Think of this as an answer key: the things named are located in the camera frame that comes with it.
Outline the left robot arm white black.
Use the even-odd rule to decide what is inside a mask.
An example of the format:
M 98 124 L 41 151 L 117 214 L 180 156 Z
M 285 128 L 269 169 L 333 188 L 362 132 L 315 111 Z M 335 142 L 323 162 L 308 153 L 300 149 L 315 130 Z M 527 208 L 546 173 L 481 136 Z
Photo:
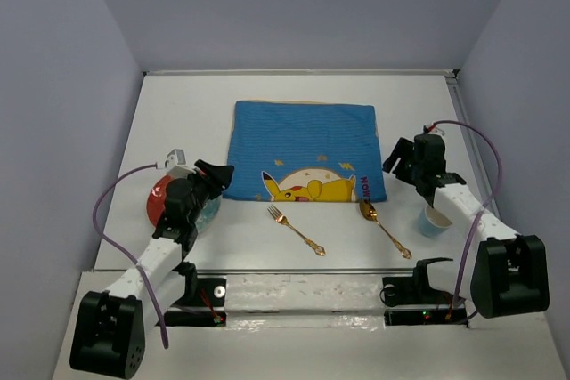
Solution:
M 106 234 L 131 267 L 104 290 L 89 291 L 77 309 L 69 365 L 119 379 L 132 378 L 141 366 L 146 337 L 157 327 L 169 346 L 166 314 L 171 307 L 222 327 L 223 300 L 211 285 L 202 285 L 197 268 L 187 262 L 199 235 L 203 211 L 220 201 L 230 187 L 233 166 L 203 160 L 188 167 L 175 153 L 163 167 L 168 182 L 160 197 L 159 217 L 147 247 L 134 256 Z

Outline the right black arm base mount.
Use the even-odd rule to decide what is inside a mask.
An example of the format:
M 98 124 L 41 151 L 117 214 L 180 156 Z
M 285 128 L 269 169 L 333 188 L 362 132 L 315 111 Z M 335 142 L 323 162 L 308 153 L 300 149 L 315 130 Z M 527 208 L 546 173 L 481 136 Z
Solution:
M 379 299 L 388 327 L 467 326 L 470 321 L 464 305 L 452 308 L 450 293 L 418 286 L 412 276 L 383 278 Z

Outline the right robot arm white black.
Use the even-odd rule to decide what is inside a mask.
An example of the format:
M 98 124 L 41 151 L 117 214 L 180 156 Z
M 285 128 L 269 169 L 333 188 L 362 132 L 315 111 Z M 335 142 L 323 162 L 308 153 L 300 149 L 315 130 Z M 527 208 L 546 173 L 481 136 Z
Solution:
M 535 235 L 507 226 L 446 169 L 444 139 L 423 132 L 400 138 L 382 169 L 410 184 L 427 206 L 466 232 L 453 293 L 486 319 L 546 311 L 550 289 L 546 248 Z

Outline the blue cartoon placemat cloth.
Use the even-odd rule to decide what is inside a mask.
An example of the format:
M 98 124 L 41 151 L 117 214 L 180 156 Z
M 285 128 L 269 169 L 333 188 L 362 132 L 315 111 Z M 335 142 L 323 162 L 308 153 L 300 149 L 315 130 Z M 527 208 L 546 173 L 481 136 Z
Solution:
M 227 161 L 234 200 L 387 200 L 371 105 L 238 101 Z

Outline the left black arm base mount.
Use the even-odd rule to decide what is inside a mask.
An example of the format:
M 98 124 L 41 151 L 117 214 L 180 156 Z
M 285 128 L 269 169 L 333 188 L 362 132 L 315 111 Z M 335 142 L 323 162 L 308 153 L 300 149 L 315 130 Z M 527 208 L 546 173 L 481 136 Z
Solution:
M 198 277 L 191 295 L 186 292 L 165 313 L 167 327 L 224 327 L 227 280 L 223 277 Z

